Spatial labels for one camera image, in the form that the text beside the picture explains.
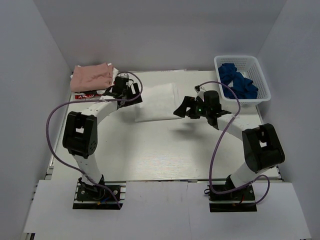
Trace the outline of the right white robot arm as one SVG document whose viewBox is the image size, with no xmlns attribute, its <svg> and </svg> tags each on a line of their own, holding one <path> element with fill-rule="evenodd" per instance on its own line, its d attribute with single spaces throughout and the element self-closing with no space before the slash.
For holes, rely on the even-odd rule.
<svg viewBox="0 0 320 240">
<path fill-rule="evenodd" d="M 223 191 L 217 191 L 209 184 L 209 189 L 216 195 L 240 191 L 265 177 L 265 171 L 285 161 L 274 126 L 270 123 L 250 126 L 237 114 L 223 110 L 215 90 L 199 92 L 197 97 L 185 96 L 173 113 L 181 118 L 206 118 L 210 126 L 221 131 L 222 137 L 229 133 L 242 141 L 245 162 L 227 177 Z"/>
</svg>

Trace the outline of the pink t shirt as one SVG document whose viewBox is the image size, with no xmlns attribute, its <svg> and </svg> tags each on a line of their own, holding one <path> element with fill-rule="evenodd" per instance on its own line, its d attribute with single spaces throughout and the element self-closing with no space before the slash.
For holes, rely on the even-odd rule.
<svg viewBox="0 0 320 240">
<path fill-rule="evenodd" d="M 71 92 L 103 90 L 113 84 L 114 67 L 111 63 L 75 66 L 70 81 Z"/>
</svg>

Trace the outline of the white printed t shirt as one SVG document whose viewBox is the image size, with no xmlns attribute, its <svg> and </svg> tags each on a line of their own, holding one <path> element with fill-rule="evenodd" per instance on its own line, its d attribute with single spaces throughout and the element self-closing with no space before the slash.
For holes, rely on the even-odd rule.
<svg viewBox="0 0 320 240">
<path fill-rule="evenodd" d="M 144 87 L 142 102 L 135 105 L 135 122 L 153 122 L 175 120 L 174 115 L 180 106 L 178 87 L 175 83 L 166 83 L 153 87 Z"/>
</svg>

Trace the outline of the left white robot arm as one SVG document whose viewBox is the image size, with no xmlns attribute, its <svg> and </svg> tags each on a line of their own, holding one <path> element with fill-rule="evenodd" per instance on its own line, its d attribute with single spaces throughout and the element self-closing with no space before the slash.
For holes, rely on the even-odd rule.
<svg viewBox="0 0 320 240">
<path fill-rule="evenodd" d="M 117 76 L 114 84 L 98 102 L 81 111 L 67 115 L 62 145 L 75 159 L 82 174 L 82 182 L 89 186 L 103 185 L 95 151 L 98 146 L 98 125 L 120 108 L 141 103 L 141 83 Z"/>
</svg>

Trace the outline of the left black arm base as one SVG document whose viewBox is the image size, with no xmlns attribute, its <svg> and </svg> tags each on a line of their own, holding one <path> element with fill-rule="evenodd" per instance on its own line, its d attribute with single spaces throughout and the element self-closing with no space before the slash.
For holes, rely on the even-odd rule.
<svg viewBox="0 0 320 240">
<path fill-rule="evenodd" d="M 125 200 L 125 182 L 105 182 L 105 185 L 113 192 L 119 205 Z M 77 183 L 73 206 L 74 210 L 120 210 L 112 194 L 102 189 L 100 192 L 89 190 Z"/>
</svg>

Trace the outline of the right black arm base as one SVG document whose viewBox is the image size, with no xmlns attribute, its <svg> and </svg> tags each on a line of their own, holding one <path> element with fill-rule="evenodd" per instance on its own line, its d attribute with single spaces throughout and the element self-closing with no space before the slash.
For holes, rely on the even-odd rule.
<svg viewBox="0 0 320 240">
<path fill-rule="evenodd" d="M 251 185 L 227 194 L 215 194 L 207 187 L 203 193 L 208 196 L 211 213 L 257 212 L 255 193 Z"/>
</svg>

